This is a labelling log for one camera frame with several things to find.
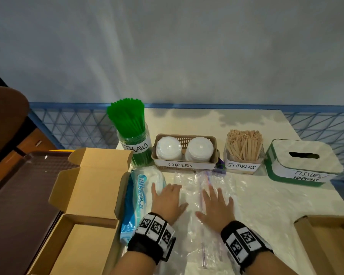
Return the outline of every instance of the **hand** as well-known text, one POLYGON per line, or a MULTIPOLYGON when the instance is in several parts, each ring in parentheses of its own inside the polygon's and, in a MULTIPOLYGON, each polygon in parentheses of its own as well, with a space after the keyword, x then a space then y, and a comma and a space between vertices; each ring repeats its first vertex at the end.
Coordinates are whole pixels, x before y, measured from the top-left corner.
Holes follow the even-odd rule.
POLYGON ((160 195, 156 193, 156 185, 151 186, 151 194, 153 195, 153 202, 151 205, 151 212, 162 216, 171 226, 186 210, 188 203, 179 204, 180 189, 182 185, 168 184, 163 188, 160 195))
POLYGON ((213 186, 209 185, 210 197, 205 190, 202 190, 202 196, 205 201, 206 215, 202 212, 195 212, 199 220, 217 233, 221 233, 225 226, 234 221, 233 199, 229 197, 226 205, 221 188, 218 188, 218 197, 215 195, 213 186))

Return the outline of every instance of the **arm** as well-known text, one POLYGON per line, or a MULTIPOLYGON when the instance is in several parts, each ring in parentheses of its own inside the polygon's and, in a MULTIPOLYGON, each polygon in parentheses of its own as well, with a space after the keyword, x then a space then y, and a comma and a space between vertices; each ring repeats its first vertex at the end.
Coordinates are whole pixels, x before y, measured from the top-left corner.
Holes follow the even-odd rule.
MULTIPOLYGON (((177 221, 181 214, 184 213, 188 206, 188 203, 184 203, 179 206, 181 187, 181 185, 177 184, 168 184, 165 188, 163 188, 160 195, 156 193, 156 186, 154 183, 151 187, 153 196, 151 212, 161 216, 171 226, 177 221)), ((135 244, 137 237, 140 237, 140 235, 133 236, 129 244, 132 242, 135 244)), ((151 240, 147 237, 144 237, 143 241, 145 242, 141 245, 142 248, 145 248, 145 250, 150 249, 151 245, 157 245, 155 243, 151 243, 151 240)), ((157 255, 157 258, 160 260, 163 256, 162 248, 159 248, 157 245, 156 250, 157 251, 154 251, 154 255, 157 255)), ((127 251, 116 264, 115 268, 111 271, 110 275, 152 275, 156 265, 156 260, 145 253, 127 251)))
MULTIPOLYGON (((228 205, 226 205, 220 188, 217 191, 218 196, 211 185, 209 186, 209 192, 210 196, 205 190, 202 193, 205 201, 206 215, 202 212, 196 212, 196 216, 203 224, 219 233, 222 237, 224 236, 224 240, 227 240, 228 236, 235 231, 232 229, 233 227, 245 226, 234 218, 233 199, 231 197, 229 197, 228 205)), ((260 246, 266 249, 261 240, 260 243, 262 243, 260 246)), ((245 272, 248 275, 297 275, 296 272, 271 252, 259 252, 252 264, 245 269, 245 272)))

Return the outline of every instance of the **wristband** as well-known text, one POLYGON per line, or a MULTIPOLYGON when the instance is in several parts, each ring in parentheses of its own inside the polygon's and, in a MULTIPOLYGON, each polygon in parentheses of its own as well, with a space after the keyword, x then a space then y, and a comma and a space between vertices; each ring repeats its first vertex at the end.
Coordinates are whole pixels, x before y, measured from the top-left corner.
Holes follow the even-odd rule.
POLYGON ((235 268, 242 274, 261 252, 273 249, 258 233, 239 221, 230 222, 220 233, 235 268))
POLYGON ((135 251, 159 261, 168 261, 176 238, 174 229, 160 215, 150 212, 140 222, 128 244, 128 251, 135 251))

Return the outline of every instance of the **white cup lid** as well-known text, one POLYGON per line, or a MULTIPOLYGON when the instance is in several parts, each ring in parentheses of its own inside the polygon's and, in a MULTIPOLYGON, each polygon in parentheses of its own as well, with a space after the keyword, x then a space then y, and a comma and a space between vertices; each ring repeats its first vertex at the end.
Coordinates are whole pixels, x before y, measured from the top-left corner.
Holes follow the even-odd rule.
POLYGON ((205 137, 193 138, 187 148, 190 155, 197 160, 208 159, 214 152, 213 144, 205 137))
POLYGON ((156 153, 160 159, 175 159, 181 156, 182 145, 174 137, 163 137, 157 143, 156 153))

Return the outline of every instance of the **bundle of green straws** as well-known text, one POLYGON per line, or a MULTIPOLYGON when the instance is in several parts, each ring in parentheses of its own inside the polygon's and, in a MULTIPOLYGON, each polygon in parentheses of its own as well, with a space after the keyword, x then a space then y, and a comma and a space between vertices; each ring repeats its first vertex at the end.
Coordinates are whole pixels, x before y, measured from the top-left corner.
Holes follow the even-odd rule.
MULTIPOLYGON (((124 145, 137 145, 149 137, 144 121, 144 104, 139 99, 125 98, 107 107, 107 115, 115 125, 119 140, 124 145)), ((152 162, 151 146, 142 153, 134 153, 134 167, 147 166, 152 162)))

